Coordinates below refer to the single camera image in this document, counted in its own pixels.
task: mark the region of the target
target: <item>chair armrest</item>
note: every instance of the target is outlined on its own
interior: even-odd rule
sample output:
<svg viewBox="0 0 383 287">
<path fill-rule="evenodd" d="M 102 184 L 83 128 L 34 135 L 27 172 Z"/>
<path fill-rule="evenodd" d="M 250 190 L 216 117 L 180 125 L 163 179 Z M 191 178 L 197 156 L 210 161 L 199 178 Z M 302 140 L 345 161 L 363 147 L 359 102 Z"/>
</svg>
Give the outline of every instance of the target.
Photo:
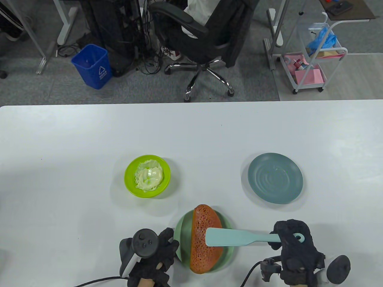
<svg viewBox="0 0 383 287">
<path fill-rule="evenodd" d="M 148 10 L 150 13 L 161 14 L 172 18 L 197 38 L 206 37 L 209 33 L 208 28 L 196 22 L 192 16 L 182 9 L 168 2 L 154 2 L 149 5 Z"/>
</svg>

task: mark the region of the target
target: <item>pink box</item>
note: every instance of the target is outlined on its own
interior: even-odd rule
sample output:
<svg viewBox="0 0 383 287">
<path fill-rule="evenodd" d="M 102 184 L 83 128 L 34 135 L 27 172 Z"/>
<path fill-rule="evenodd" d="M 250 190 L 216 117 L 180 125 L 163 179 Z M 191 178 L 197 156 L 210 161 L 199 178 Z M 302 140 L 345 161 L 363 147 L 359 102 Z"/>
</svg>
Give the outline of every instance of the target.
<svg viewBox="0 0 383 287">
<path fill-rule="evenodd" d="M 306 73 L 306 70 L 302 71 L 295 71 L 295 78 L 296 83 L 299 85 L 299 83 L 302 81 L 304 74 Z M 310 69 L 309 73 L 307 74 L 303 84 L 304 85 L 310 85 L 310 84 L 323 84 L 323 77 L 320 69 Z"/>
</svg>

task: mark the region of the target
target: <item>gray carpet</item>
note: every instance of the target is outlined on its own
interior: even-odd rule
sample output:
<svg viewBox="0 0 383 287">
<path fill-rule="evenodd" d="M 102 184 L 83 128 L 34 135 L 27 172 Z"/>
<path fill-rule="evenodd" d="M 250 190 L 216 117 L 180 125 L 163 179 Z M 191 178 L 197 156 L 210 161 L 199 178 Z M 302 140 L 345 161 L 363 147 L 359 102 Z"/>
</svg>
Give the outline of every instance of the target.
<svg viewBox="0 0 383 287">
<path fill-rule="evenodd" d="M 311 0 L 315 10 L 319 2 Z M 35 18 L 36 35 L 47 48 L 57 39 L 62 23 L 52 0 L 18 0 L 23 11 Z M 366 0 L 376 15 L 383 11 L 381 0 Z M 266 9 L 279 5 L 280 0 L 261 0 L 251 24 L 244 48 L 233 68 L 222 64 L 213 67 L 234 87 L 233 98 L 226 94 L 225 87 L 210 74 L 200 75 L 192 92 L 192 101 L 275 101 L 279 100 L 273 75 L 267 67 L 262 39 L 270 37 Z M 296 21 L 301 1 L 291 1 L 283 32 L 290 31 Z M 339 27 L 336 33 L 340 42 L 350 52 L 381 52 L 383 50 L 382 20 L 370 23 L 349 24 Z M 74 42 L 86 31 L 82 12 L 67 40 Z M 68 58 L 52 58 L 43 75 L 34 72 L 40 55 L 32 41 L 26 37 L 18 42 L 9 42 L 0 34 L 0 68 L 9 72 L 0 80 L 0 106 L 23 104 L 98 104 L 98 103 L 169 103 L 182 102 L 184 90 L 193 72 L 174 72 L 164 75 L 144 75 L 133 71 L 121 78 L 113 78 L 100 91 L 87 87 Z"/>
</svg>

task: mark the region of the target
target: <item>blue trash bin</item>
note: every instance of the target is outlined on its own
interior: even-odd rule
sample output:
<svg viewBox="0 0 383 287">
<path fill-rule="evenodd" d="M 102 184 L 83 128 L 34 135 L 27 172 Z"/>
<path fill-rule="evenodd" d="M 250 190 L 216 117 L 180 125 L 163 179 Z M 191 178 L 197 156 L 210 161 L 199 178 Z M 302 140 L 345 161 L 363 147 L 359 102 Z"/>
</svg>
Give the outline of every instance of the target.
<svg viewBox="0 0 383 287">
<path fill-rule="evenodd" d="M 112 77 L 108 51 L 93 44 L 86 45 L 76 56 L 72 58 L 85 84 L 101 89 Z"/>
</svg>

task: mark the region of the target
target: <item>floor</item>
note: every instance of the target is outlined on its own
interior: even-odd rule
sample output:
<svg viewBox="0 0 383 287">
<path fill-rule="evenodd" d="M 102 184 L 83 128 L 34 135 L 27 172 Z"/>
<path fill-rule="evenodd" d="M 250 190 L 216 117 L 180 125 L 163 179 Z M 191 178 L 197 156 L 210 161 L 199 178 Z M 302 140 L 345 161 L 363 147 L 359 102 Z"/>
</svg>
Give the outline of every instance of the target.
<svg viewBox="0 0 383 287">
<path fill-rule="evenodd" d="M 14 0 L 23 12 L 35 18 L 35 31 L 44 49 L 57 38 L 62 23 L 51 0 Z M 311 9 L 320 12 L 318 1 Z M 381 0 L 366 0 L 376 15 L 383 12 Z M 298 16 L 302 1 L 291 1 L 282 32 L 287 35 Z M 278 101 L 278 90 L 273 73 L 268 69 L 262 40 L 270 37 L 266 9 L 277 7 L 280 0 L 261 0 L 253 17 L 249 35 L 233 68 L 222 64 L 214 67 L 234 87 L 233 98 L 225 87 L 210 74 L 200 75 L 192 92 L 192 101 Z M 79 12 L 67 43 L 72 43 L 86 32 L 85 18 Z M 349 52 L 382 52 L 383 21 L 339 27 L 335 32 Z M 32 41 L 9 42 L 0 34 L 0 68 L 9 76 L 0 80 L 0 106 L 23 104 L 97 104 L 97 103 L 168 103 L 182 102 L 184 90 L 193 72 L 163 72 L 144 75 L 132 71 L 121 78 L 113 78 L 100 91 L 87 87 L 68 58 L 52 58 L 43 75 L 34 72 L 41 58 Z"/>
<path fill-rule="evenodd" d="M 330 75 L 335 63 L 323 63 L 321 67 L 326 75 Z M 383 99 L 383 54 L 348 55 L 321 93 L 317 89 L 306 89 L 293 95 L 281 64 L 273 73 L 281 101 Z"/>
</svg>

